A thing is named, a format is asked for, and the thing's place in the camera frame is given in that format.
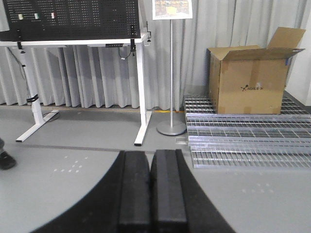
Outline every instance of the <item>round base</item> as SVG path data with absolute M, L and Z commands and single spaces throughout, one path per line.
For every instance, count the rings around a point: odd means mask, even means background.
M 173 121 L 173 127 L 171 127 L 171 121 L 166 120 L 159 123 L 156 127 L 156 130 L 164 135 L 176 136 L 184 133 L 186 131 L 186 125 L 178 120 Z

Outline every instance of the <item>gray curtain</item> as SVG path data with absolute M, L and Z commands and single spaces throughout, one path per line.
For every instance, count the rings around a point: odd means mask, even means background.
M 311 0 L 193 0 L 193 19 L 173 21 L 174 104 L 186 94 L 207 93 L 208 47 L 265 47 L 278 26 L 302 27 Z M 170 22 L 152 20 L 152 1 L 145 1 L 152 42 L 144 47 L 148 109 L 170 105 Z M 0 4 L 0 30 L 7 23 Z M 129 48 L 121 49 L 125 56 Z M 139 107 L 136 58 L 121 60 L 117 49 L 70 46 L 31 49 L 38 94 L 44 105 L 88 108 Z M 6 48 L 0 48 L 0 103 L 23 105 L 26 82 Z

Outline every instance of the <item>standing desk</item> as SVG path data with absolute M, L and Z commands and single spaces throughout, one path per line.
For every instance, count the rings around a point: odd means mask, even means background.
M 151 111 L 146 110 L 145 104 L 145 89 L 144 89 L 144 67 L 143 67 L 143 42 L 148 38 L 148 33 L 141 33 L 141 38 L 135 39 L 136 44 L 136 58 L 137 58 L 137 72 L 138 72 L 138 91 L 139 91 L 139 105 L 140 105 L 140 129 L 134 141 L 135 146 L 141 146 L 144 140 L 147 127 L 151 118 Z M 131 39 L 103 39 L 103 40 L 57 40 L 57 41 L 22 41 L 22 50 L 20 53 L 20 61 L 25 65 L 24 70 L 26 73 L 27 84 L 31 97 L 38 94 L 35 84 L 34 73 L 31 66 L 27 63 L 28 48 L 61 48 L 70 45 L 87 45 L 89 47 L 105 47 L 106 44 L 123 44 L 130 45 Z M 13 47 L 17 48 L 17 42 L 0 41 L 0 47 Z M 25 141 L 36 130 L 43 126 L 49 119 L 51 119 L 58 110 L 53 110 L 45 117 L 41 112 L 39 100 L 32 103 L 32 112 L 35 119 L 35 125 L 16 139 L 17 142 Z

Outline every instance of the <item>desk leg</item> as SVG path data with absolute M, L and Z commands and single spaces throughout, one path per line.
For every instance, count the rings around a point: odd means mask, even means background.
M 136 45 L 137 47 L 137 73 L 138 73 L 138 91 L 139 91 L 139 105 L 140 105 L 140 121 L 141 126 L 138 131 L 135 146 L 141 146 L 144 140 L 147 127 L 151 118 L 151 111 L 146 111 L 145 105 L 145 89 L 144 89 L 144 59 L 143 59 L 143 43 Z
M 32 66 L 27 65 L 27 58 L 26 58 L 27 50 L 20 50 L 20 62 L 25 65 L 24 70 L 26 74 L 27 84 L 30 92 L 30 96 L 34 97 L 38 91 L 35 85 L 35 78 L 34 73 L 32 70 Z M 51 113 L 47 114 L 44 118 L 41 112 L 41 106 L 39 99 L 32 103 L 31 109 L 35 118 L 35 125 L 23 133 L 19 138 L 16 139 L 17 142 L 25 141 L 30 135 L 32 135 L 36 130 L 38 130 L 42 125 L 44 125 L 49 119 L 51 119 L 58 110 L 53 110 Z

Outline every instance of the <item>box flap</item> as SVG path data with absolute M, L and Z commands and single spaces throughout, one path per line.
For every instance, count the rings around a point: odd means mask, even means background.
M 222 60 L 231 50 L 254 50 L 261 49 L 258 45 L 208 48 L 208 50 L 218 59 Z
M 297 48 L 306 30 L 279 27 L 267 48 Z
M 223 61 L 287 59 L 302 50 L 303 49 L 290 48 L 234 50 L 228 52 L 228 54 L 223 58 Z

